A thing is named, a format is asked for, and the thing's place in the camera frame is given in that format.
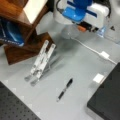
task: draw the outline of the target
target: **black laptop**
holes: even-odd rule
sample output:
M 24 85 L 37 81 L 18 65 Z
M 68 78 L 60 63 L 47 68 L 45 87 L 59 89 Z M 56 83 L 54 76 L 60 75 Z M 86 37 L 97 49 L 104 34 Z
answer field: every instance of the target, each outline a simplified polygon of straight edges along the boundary
M 120 120 L 120 63 L 100 85 L 87 106 L 105 120 Z

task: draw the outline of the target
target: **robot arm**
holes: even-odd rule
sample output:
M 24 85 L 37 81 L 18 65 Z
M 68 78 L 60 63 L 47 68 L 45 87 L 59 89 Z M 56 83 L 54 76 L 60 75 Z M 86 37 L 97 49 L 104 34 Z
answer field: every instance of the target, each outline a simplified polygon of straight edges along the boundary
M 68 4 L 67 7 L 64 9 L 57 8 L 57 6 L 59 6 L 58 5 L 59 2 L 62 2 L 62 4 L 64 4 L 65 2 L 67 3 L 66 0 L 57 0 L 56 8 L 65 18 L 67 18 L 77 24 L 80 24 L 81 22 L 86 22 L 98 29 L 100 29 L 104 26 L 106 17 L 110 14 L 110 8 L 108 6 L 106 6 L 105 4 L 101 4 L 99 2 L 101 0 L 95 0 L 95 1 L 93 1 L 92 4 L 86 5 L 87 8 L 84 11 L 78 10 L 79 6 L 81 7 L 80 0 L 73 0 L 73 1 L 74 1 L 73 4 L 75 4 L 74 7 L 76 6 L 75 8 L 73 8 L 73 6 L 70 6 L 70 4 Z

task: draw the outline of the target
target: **table surface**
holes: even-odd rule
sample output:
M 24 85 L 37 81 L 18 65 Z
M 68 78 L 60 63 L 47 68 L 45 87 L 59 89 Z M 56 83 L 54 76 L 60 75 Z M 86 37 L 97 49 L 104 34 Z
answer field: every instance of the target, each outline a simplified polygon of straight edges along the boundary
M 60 34 L 63 27 L 53 20 L 52 13 L 44 16 L 37 26 L 38 33 L 49 32 L 57 48 L 51 70 L 36 86 L 24 80 L 36 57 L 9 66 L 3 47 L 0 48 L 0 80 L 42 120 L 102 120 L 86 105 L 99 86 L 93 78 L 97 73 L 107 76 L 115 65 L 76 41 L 63 39 Z M 80 33 L 78 39 L 98 52 L 107 52 L 112 60 L 119 62 L 119 45 L 89 32 Z M 70 78 L 73 84 L 56 102 Z

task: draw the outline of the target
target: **pen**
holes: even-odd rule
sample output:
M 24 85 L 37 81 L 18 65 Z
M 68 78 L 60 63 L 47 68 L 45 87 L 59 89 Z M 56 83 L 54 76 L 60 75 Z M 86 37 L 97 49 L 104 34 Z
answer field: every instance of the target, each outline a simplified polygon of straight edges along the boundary
M 63 97 L 63 95 L 65 94 L 66 90 L 70 87 L 70 85 L 73 83 L 73 79 L 70 79 L 66 85 L 66 87 L 63 89 L 63 91 L 61 92 L 61 94 L 59 95 L 57 102 L 59 102 L 59 100 Z

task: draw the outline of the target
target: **wooden block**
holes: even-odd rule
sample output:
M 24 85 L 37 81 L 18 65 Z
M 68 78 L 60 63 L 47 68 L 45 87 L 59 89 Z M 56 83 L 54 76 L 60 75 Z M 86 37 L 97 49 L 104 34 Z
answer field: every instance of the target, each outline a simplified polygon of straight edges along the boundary
M 5 54 L 8 60 L 8 64 L 12 65 L 14 63 L 26 60 L 28 58 L 31 58 L 33 56 L 36 56 L 44 41 L 49 40 L 50 44 L 53 43 L 51 37 L 48 33 L 44 33 L 42 35 L 39 35 L 36 39 L 30 39 L 29 43 L 26 44 L 24 47 L 13 47 L 13 46 L 5 46 Z
M 32 26 L 23 11 L 23 8 L 10 2 L 10 0 L 0 0 L 0 16 L 21 23 L 28 27 Z
M 28 2 L 28 0 L 7 0 L 9 3 L 13 3 L 19 7 L 24 7 L 26 5 L 26 3 Z

